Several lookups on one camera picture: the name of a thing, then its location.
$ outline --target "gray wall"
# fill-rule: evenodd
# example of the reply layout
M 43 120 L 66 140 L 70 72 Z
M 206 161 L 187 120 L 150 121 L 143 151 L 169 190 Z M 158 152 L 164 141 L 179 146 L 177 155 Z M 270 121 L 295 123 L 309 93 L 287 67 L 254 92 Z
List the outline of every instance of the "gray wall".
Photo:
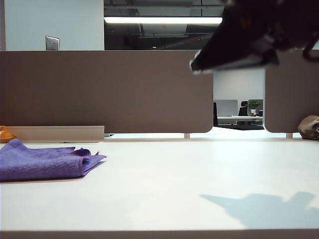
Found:
M 104 50 L 103 0 L 5 0 L 6 50 Z

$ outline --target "purple microfiber cloth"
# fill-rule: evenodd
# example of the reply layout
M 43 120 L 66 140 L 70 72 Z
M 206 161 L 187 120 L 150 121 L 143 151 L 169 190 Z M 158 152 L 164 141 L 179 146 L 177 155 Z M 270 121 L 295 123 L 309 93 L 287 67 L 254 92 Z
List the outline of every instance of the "purple microfiber cloth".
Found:
M 0 150 L 0 181 L 77 178 L 86 175 L 104 155 L 75 147 L 31 149 L 19 139 Z

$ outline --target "ceiling light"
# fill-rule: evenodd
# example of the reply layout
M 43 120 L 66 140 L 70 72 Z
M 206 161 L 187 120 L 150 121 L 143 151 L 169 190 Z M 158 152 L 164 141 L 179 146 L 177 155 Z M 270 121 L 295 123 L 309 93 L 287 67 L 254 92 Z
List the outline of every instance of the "ceiling light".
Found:
M 124 17 L 107 16 L 106 23 L 142 23 L 142 24 L 220 24 L 221 17 Z

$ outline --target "green plant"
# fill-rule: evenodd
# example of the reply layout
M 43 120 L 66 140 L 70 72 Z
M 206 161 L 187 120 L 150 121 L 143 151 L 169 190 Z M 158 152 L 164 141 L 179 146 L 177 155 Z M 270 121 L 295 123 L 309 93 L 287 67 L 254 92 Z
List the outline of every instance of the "green plant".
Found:
M 255 109 L 259 105 L 260 105 L 260 103 L 255 101 L 255 100 L 251 100 L 248 102 L 248 107 L 251 109 Z

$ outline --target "desk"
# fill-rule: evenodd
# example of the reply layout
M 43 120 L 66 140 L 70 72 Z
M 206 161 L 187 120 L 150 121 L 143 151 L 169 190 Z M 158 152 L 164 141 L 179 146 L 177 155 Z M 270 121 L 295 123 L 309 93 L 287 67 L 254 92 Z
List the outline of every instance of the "desk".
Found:
M 2 183 L 1 238 L 318 239 L 317 141 L 179 135 L 72 144 L 108 158 L 80 179 Z
M 235 120 L 235 121 L 263 121 L 263 116 L 217 116 L 221 120 Z

